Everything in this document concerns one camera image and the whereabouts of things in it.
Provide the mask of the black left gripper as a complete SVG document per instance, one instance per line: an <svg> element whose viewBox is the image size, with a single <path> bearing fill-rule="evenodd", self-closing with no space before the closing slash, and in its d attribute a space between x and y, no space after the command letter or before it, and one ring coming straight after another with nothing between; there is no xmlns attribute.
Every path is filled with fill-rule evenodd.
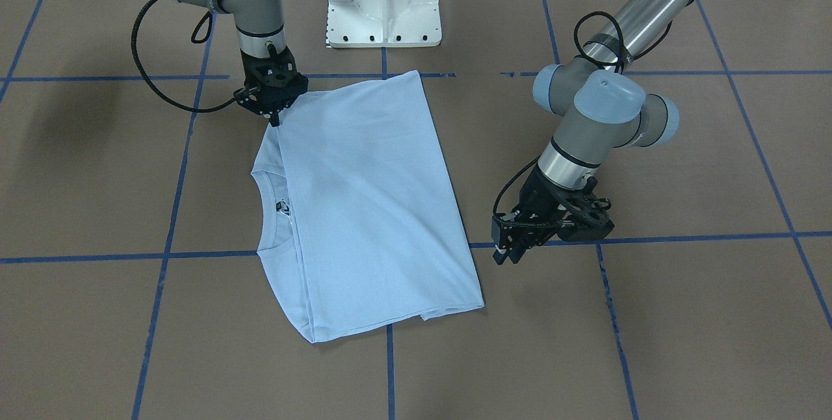
<svg viewBox="0 0 832 420"><path fill-rule="evenodd" d="M529 249L544 245L558 233L564 210L556 195L567 191L577 190L562 188L541 168L532 168L520 191L514 219L505 213L491 216L491 240L495 245L491 257L497 265L518 264Z"/></svg>

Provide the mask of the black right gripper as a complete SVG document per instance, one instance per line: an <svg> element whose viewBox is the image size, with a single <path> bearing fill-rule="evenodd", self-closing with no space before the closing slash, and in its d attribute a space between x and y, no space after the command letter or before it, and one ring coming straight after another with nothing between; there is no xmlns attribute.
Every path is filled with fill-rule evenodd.
<svg viewBox="0 0 832 420"><path fill-rule="evenodd" d="M308 92L308 77L297 70L289 49L279 53L269 49L265 58L247 55L244 51L240 55L244 87L235 91L235 103L252 114L268 118L270 127L279 127L280 112Z"/></svg>

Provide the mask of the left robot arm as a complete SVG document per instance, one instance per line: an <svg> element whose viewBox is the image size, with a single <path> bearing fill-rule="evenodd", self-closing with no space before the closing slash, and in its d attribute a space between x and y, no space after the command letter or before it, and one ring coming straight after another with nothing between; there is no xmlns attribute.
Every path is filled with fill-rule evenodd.
<svg viewBox="0 0 832 420"><path fill-rule="evenodd" d="M533 98L562 117L543 153L523 167L527 173L510 213L493 211L491 239L496 264L519 263L529 249L553 237L565 242L599 241L614 230L611 202L595 195L597 169L615 148L648 148L678 130L677 106L645 93L626 69L666 37L675 17L696 0L629 0L606 25L582 41L567 64L544 67Z"/></svg>

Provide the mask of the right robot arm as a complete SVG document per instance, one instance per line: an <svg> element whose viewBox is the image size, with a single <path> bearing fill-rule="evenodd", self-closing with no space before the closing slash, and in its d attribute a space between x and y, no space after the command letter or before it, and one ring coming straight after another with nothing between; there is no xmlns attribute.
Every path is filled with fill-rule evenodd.
<svg viewBox="0 0 832 420"><path fill-rule="evenodd" d="M205 22L214 14L232 15L244 68L244 86L232 101L278 126L280 112L305 94L309 84L285 40L282 0L174 1L205 8Z"/></svg>

